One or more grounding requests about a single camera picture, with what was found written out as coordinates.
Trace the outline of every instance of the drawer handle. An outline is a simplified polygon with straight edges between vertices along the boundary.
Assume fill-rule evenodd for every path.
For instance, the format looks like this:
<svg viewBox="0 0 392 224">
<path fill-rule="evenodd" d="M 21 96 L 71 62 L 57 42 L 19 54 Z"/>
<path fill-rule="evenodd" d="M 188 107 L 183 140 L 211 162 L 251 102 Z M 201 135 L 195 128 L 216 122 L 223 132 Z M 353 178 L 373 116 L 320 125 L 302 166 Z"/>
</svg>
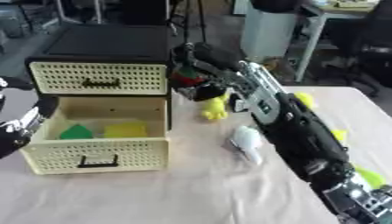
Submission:
<svg viewBox="0 0 392 224">
<path fill-rule="evenodd" d="M 86 164 L 88 157 L 82 156 L 81 161 L 78 164 L 78 168 L 102 168 L 102 167 L 117 167 L 118 166 L 118 156 L 115 154 L 113 157 L 113 162 L 110 164 Z"/>
<path fill-rule="evenodd" d="M 81 85 L 85 88 L 119 88 L 120 87 L 120 79 L 115 79 L 112 82 L 105 82 L 105 81 L 91 81 L 90 78 L 86 78 Z"/>
</svg>

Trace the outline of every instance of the white cloth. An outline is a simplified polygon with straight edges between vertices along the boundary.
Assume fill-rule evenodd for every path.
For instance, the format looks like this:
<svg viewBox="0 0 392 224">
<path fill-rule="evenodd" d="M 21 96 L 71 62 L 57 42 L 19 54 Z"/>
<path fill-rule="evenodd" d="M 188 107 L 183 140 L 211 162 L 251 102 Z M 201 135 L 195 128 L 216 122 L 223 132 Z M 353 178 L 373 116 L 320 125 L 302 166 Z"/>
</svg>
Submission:
<svg viewBox="0 0 392 224">
<path fill-rule="evenodd" d="M 392 182 L 392 120 L 347 87 L 294 87 L 316 112 L 348 130 L 353 161 Z M 338 223 L 268 143 L 251 168 L 226 139 L 246 113 L 215 123 L 200 105 L 175 97 L 170 165 L 164 171 L 37 176 L 22 156 L 0 161 L 0 223 L 7 224 L 332 224 Z"/>
</svg>

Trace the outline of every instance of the trash bin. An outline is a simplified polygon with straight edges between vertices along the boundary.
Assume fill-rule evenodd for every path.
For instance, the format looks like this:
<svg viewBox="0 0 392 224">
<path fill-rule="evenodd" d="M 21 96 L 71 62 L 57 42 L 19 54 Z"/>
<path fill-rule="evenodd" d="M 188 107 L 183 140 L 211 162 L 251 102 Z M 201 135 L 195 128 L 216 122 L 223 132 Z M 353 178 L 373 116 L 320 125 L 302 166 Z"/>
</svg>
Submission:
<svg viewBox="0 0 392 224">
<path fill-rule="evenodd" d="M 289 5 L 274 8 L 273 5 L 271 3 L 267 5 L 270 6 L 267 8 L 273 11 L 283 11 L 284 8 L 290 8 Z M 263 62 L 267 58 L 283 57 L 291 42 L 297 19 L 297 14 L 293 10 L 285 13 L 271 13 L 257 9 L 250 2 L 241 36 L 241 49 L 248 59 L 254 62 Z"/>
</svg>

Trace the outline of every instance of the perforated panel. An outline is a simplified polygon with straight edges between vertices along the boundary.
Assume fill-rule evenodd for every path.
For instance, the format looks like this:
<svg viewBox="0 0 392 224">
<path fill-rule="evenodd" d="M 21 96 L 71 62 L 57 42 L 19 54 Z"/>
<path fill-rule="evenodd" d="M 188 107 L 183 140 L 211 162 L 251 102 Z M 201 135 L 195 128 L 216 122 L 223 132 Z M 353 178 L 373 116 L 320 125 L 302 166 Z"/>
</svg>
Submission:
<svg viewBox="0 0 392 224">
<path fill-rule="evenodd" d="M 44 94 L 165 95 L 165 65 L 32 62 Z"/>
<path fill-rule="evenodd" d="M 161 170 L 167 166 L 168 145 L 161 138 L 55 142 L 33 144 L 22 150 L 37 174 L 147 171 Z M 118 166 L 111 167 L 115 157 Z M 91 165 L 103 167 L 90 168 Z"/>
</svg>

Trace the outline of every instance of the yellow duck toy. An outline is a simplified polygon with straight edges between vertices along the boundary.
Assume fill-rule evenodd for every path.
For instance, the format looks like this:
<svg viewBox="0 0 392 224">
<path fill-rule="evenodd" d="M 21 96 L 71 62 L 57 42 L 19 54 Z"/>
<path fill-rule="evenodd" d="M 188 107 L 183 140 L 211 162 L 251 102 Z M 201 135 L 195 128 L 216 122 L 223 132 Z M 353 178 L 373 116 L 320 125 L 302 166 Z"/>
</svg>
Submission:
<svg viewBox="0 0 392 224">
<path fill-rule="evenodd" d="M 229 94 L 223 94 L 206 101 L 201 115 L 210 121 L 227 118 L 228 112 L 225 110 L 225 105 L 228 101 L 228 97 Z"/>
</svg>

